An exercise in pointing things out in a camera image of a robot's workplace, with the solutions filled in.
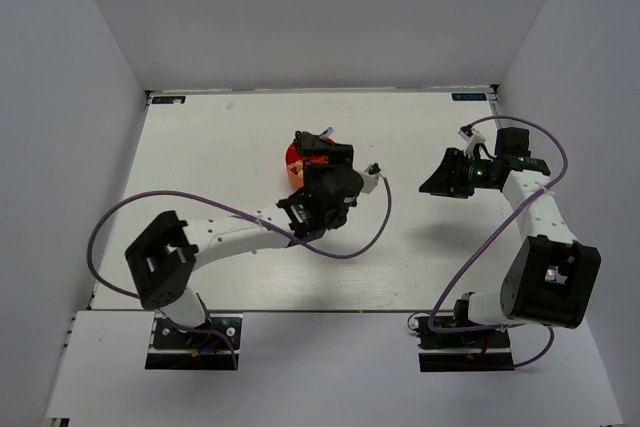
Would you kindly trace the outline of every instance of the small black sticker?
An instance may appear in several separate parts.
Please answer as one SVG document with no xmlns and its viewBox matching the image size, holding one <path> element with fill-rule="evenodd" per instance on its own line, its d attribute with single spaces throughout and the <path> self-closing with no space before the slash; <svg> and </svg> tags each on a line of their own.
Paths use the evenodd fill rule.
<svg viewBox="0 0 640 427">
<path fill-rule="evenodd" d="M 476 102 L 487 100 L 487 94 L 473 94 L 469 92 L 462 92 L 459 94 L 451 94 L 451 98 L 457 102 Z"/>
<path fill-rule="evenodd" d="M 154 97 L 151 99 L 152 104 L 184 104 L 184 101 L 187 100 L 187 97 L 184 95 L 178 96 L 160 96 Z"/>
</svg>

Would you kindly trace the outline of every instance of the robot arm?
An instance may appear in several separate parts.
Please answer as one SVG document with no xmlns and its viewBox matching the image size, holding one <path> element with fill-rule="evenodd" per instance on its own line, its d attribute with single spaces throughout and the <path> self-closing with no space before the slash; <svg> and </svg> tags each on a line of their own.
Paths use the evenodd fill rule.
<svg viewBox="0 0 640 427">
<path fill-rule="evenodd" d="M 475 188 L 502 191 L 515 210 L 549 182 L 549 169 L 531 158 L 529 131 L 498 130 L 495 158 L 481 159 L 482 138 L 463 127 L 465 151 L 449 148 L 421 192 L 468 198 Z M 499 289 L 465 294 L 456 302 L 454 326 L 537 323 L 575 328 L 582 322 L 600 267 L 594 247 L 578 242 L 555 198 L 545 192 L 517 218 L 523 240 Z"/>
<path fill-rule="evenodd" d="M 304 156 L 326 155 L 327 163 L 305 162 L 304 186 L 256 211 L 255 223 L 235 216 L 180 220 L 175 211 L 167 211 L 127 248 L 125 257 L 145 310 L 160 310 L 178 325 L 206 328 L 206 307 L 188 287 L 192 272 L 244 252 L 316 240 L 344 225 L 358 195 L 370 193 L 378 183 L 377 164 L 364 172 L 352 168 L 350 145 L 329 143 L 308 132 L 297 132 L 294 145 Z"/>
</svg>

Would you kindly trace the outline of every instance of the orange object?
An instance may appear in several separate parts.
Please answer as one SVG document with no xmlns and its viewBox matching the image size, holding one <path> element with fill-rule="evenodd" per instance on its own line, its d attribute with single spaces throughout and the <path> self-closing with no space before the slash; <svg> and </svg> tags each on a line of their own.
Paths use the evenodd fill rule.
<svg viewBox="0 0 640 427">
<path fill-rule="evenodd" d="M 324 140 L 333 143 L 333 140 L 331 139 Z M 294 189 L 299 189 L 304 185 L 302 168 L 305 160 L 314 162 L 316 164 L 326 164 L 329 161 L 329 157 L 326 155 L 309 155 L 306 157 L 302 157 L 300 154 L 298 154 L 298 151 L 293 145 L 293 142 L 291 142 L 291 144 L 289 144 L 287 152 L 284 155 L 284 162 L 287 168 L 289 182 L 291 182 L 291 185 Z"/>
</svg>

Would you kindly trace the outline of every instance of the wall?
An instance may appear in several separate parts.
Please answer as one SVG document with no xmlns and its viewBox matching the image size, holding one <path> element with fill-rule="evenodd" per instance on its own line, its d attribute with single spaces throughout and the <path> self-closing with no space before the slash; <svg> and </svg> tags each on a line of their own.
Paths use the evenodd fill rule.
<svg viewBox="0 0 640 427">
<path fill-rule="evenodd" d="M 143 87 L 500 82 L 544 0 L 96 0 Z"/>
<path fill-rule="evenodd" d="M 587 318 L 631 426 L 640 425 L 639 33 L 640 0 L 547 0 L 500 88 L 505 112 L 543 123 L 568 150 L 558 201 L 602 253 Z M 557 159 L 538 138 L 535 148 Z"/>
<path fill-rule="evenodd" d="M 93 0 L 0 0 L 0 424 L 40 426 L 144 95 Z"/>
</svg>

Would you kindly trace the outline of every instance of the table surface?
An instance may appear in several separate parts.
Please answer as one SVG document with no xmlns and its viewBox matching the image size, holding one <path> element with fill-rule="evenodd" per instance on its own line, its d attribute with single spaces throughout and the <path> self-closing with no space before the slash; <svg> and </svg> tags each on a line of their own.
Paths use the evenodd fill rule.
<svg viewBox="0 0 640 427">
<path fill-rule="evenodd" d="M 336 261 L 306 249 L 260 251 L 200 269 L 190 285 L 207 307 L 221 311 L 330 311 L 430 309 L 473 251 L 511 212 L 497 191 L 467 200 L 418 193 L 445 148 L 462 147 L 460 126 L 490 115 L 486 101 L 454 102 L 450 93 L 246 93 L 188 95 L 182 104 L 149 106 L 126 196 L 152 189 L 197 193 L 245 210 L 288 196 L 284 153 L 296 130 L 335 129 L 353 144 L 356 168 L 378 162 L 393 191 L 386 232 L 366 254 Z M 496 126 L 480 130 L 493 148 Z M 347 224 L 315 245 L 357 250 L 377 231 L 386 209 L 382 185 L 362 195 Z M 152 198 L 125 207 L 114 222 L 100 267 L 111 282 L 133 290 L 126 247 L 160 212 L 184 219 L 225 214 L 176 198 Z M 462 293 L 499 287 L 521 244 L 510 227 L 480 258 L 445 303 Z M 140 309 L 99 286 L 94 309 Z"/>
<path fill-rule="evenodd" d="M 583 427 L 621 422 L 586 322 L 516 372 L 421 373 L 404 313 L 247 313 L 239 370 L 144 370 L 152 312 L 80 312 L 47 416 L 69 427 Z M 510 331 L 516 362 L 546 329 Z"/>
</svg>

